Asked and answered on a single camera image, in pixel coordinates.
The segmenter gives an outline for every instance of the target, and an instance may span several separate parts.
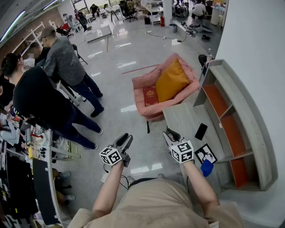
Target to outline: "blue jeans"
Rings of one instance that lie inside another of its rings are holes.
[[[80,145],[95,149],[95,144],[85,138],[83,135],[81,135],[74,126],[72,126],[72,123],[77,123],[80,125],[83,125],[97,133],[101,131],[100,126],[94,122],[93,120],[89,119],[87,116],[85,116],[77,107],[72,105],[72,111],[68,117],[67,122],[63,127],[60,127],[59,129],[55,129],[55,127],[50,127],[51,130],[53,130],[56,134],[70,140],[76,143],[79,143]]]
[[[102,93],[92,78],[85,72],[85,76],[77,85],[71,86],[81,96],[85,97],[94,106],[96,112],[101,112],[103,107],[98,101]]]

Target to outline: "blue object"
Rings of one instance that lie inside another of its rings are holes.
[[[205,160],[201,166],[201,170],[203,172],[204,177],[207,177],[210,175],[210,173],[213,170],[214,165],[209,161],[209,160]]]

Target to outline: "orange cushion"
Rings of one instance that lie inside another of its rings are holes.
[[[161,74],[155,84],[159,103],[168,101],[175,97],[183,88],[189,84],[178,59],[175,59]]]

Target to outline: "beige shirt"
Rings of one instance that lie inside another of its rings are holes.
[[[185,188],[172,181],[153,179],[132,186],[110,214],[94,219],[80,209],[68,228],[208,228],[219,221],[220,228],[242,228],[234,206],[218,206],[206,218],[192,210]]]

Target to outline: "ceiling light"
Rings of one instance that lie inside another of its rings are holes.
[[[50,5],[54,4],[57,0],[54,0],[52,3],[48,4],[46,7],[44,7],[43,11],[48,8]]]
[[[2,42],[3,39],[6,38],[6,36],[9,34],[9,32],[11,31],[11,29],[14,27],[14,25],[18,22],[18,20],[24,15],[25,11],[23,11],[22,13],[19,14],[19,16],[14,20],[14,22],[10,25],[10,27],[7,29],[7,31],[5,32],[5,34],[2,36],[2,39],[0,40],[0,42]]]

